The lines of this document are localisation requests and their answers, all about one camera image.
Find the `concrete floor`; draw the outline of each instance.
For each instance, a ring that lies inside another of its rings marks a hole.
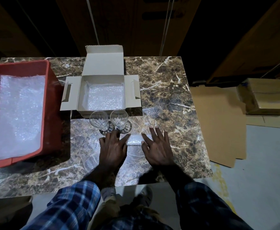
[[[280,128],[247,126],[247,159],[236,160],[234,168],[211,163],[214,176],[197,179],[226,201],[255,230],[280,230]],[[180,229],[175,195],[168,183],[150,185],[151,208],[157,210],[174,230]],[[117,187],[129,203],[143,185]],[[31,219],[41,213],[55,194],[36,195]]]

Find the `pants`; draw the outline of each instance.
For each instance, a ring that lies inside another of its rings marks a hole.
[[[133,206],[133,203],[131,203],[130,205],[124,205],[120,207],[115,199],[115,196],[110,196],[106,198],[106,200],[104,200],[104,202],[100,205],[98,210],[96,210],[96,215],[92,219],[92,224],[90,229],[94,230],[98,226],[102,225],[104,222],[114,217],[118,217],[120,212],[124,210],[128,210],[130,208],[134,208],[137,210],[145,210],[150,216],[154,216],[157,220],[163,222],[159,213],[153,209],[150,209],[143,205]]]

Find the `marble tabletop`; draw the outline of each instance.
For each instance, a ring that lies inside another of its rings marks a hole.
[[[47,59],[64,84],[67,76],[80,76],[85,57],[2,58],[0,63]],[[138,74],[142,111],[129,110],[132,134],[159,126],[169,133],[175,162],[193,178],[212,175],[203,135],[180,57],[125,57],[126,75]],[[98,164],[102,137],[76,111],[61,112],[61,151],[0,168],[0,198],[28,196],[72,185]],[[129,146],[115,186],[165,181],[152,170],[140,146]]]

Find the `shoe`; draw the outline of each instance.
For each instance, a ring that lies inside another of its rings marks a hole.
[[[101,190],[101,196],[105,201],[110,196],[115,196],[117,193],[115,192],[114,187],[106,187]]]
[[[134,197],[132,204],[134,206],[143,205],[149,207],[153,200],[153,191],[150,187],[145,186],[137,197]]]

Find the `blue plaid sleeve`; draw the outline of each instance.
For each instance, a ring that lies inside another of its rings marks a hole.
[[[62,188],[47,208],[22,230],[87,229],[100,202],[100,190],[90,181]]]
[[[252,228],[232,212],[230,207],[207,185],[191,182],[178,190],[176,203],[181,229],[190,229],[190,224],[209,229]]]

